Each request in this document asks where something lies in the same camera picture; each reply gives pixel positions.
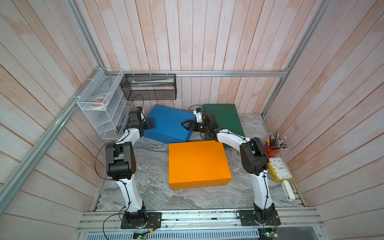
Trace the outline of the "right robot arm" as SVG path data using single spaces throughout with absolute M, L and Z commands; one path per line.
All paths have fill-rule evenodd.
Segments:
M 212 112 L 201 108 L 194 110 L 194 120 L 181 123 L 187 131 L 200 132 L 219 143 L 226 144 L 240 152 L 242 166 L 250 175 L 254 190 L 254 222 L 267 225 L 271 218 L 278 221 L 278 213 L 271 198 L 268 184 L 269 157 L 257 137 L 247 138 L 220 127 Z

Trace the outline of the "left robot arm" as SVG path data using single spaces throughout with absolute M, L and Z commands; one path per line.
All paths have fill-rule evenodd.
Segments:
M 143 108 L 137 107 L 129 112 L 123 135 L 116 142 L 106 145 L 107 175 L 118 184 L 125 200 L 122 223 L 136 228 L 148 222 L 148 214 L 135 182 L 137 163 L 133 146 L 144 136 L 144 130 L 154 127 L 153 119 L 147 122 Z

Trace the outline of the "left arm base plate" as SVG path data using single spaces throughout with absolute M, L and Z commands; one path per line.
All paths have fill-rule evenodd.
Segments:
M 134 230 L 156 230 L 161 227 L 162 213 L 149 212 L 149 213 L 124 213 L 121 223 L 121 229 L 134 229 Z

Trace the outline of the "green shoebox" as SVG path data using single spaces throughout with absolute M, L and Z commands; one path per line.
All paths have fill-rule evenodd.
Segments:
M 249 141 L 240 121 L 240 117 L 234 104 L 205 104 L 204 112 L 213 112 L 216 116 L 218 131 L 213 137 L 204 133 L 206 142 L 221 143 L 224 147 L 240 151 L 240 145 Z

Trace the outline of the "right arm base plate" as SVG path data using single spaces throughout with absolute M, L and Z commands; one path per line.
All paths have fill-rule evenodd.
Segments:
M 240 210 L 238 211 L 242 226 L 280 226 L 281 220 L 276 210 L 272 211 L 255 211 Z

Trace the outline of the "blue shoebox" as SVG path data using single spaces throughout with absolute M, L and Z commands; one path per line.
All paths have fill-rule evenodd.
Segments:
M 192 130 L 187 131 L 182 123 L 196 119 L 191 112 L 161 105 L 155 105 L 147 118 L 154 119 L 155 128 L 144 130 L 144 137 L 164 144 L 187 142 Z

